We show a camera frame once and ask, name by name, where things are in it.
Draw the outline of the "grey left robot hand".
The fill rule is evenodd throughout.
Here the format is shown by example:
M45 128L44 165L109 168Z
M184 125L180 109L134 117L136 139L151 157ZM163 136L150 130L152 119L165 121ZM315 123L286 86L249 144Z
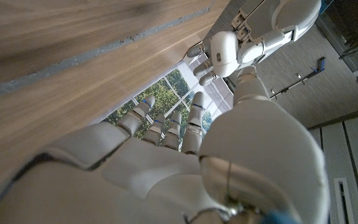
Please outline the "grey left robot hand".
M219 31L188 49L188 57L207 55L206 61L193 70L194 76L205 86L260 63L308 32L320 9L319 0L245 1L229 30Z

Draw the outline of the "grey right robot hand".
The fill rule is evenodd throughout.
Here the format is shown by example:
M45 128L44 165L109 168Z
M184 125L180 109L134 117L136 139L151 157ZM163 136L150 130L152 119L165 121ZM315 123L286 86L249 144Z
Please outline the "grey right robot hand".
M49 143L0 188L0 223L326 223L324 154L269 98L255 67L237 76L232 108L202 130L203 94L181 117L135 137L148 96L117 124Z

